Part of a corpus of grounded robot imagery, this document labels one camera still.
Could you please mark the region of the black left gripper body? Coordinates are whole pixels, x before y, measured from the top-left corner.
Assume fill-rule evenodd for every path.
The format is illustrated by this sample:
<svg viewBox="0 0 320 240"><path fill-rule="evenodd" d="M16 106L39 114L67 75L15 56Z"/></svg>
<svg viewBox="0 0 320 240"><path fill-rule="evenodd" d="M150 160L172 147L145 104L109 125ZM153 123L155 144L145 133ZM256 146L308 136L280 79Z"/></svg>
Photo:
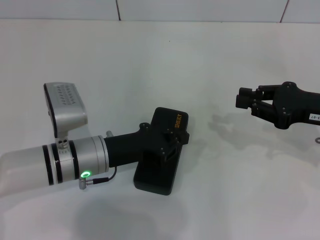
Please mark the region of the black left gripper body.
<svg viewBox="0 0 320 240"><path fill-rule="evenodd" d="M143 122L134 133L104 138L110 168L141 162L145 153L160 156L163 134L149 123Z"/></svg>

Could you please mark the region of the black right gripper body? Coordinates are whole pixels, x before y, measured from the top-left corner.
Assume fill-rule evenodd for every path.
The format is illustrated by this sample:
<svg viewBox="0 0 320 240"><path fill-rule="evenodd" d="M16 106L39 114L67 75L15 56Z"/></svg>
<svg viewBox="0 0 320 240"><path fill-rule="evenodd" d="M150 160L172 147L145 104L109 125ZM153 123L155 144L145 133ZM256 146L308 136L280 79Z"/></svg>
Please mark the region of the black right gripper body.
<svg viewBox="0 0 320 240"><path fill-rule="evenodd" d="M294 82L284 82L275 90L272 105L278 129L295 123L320 124L320 94L301 90Z"/></svg>

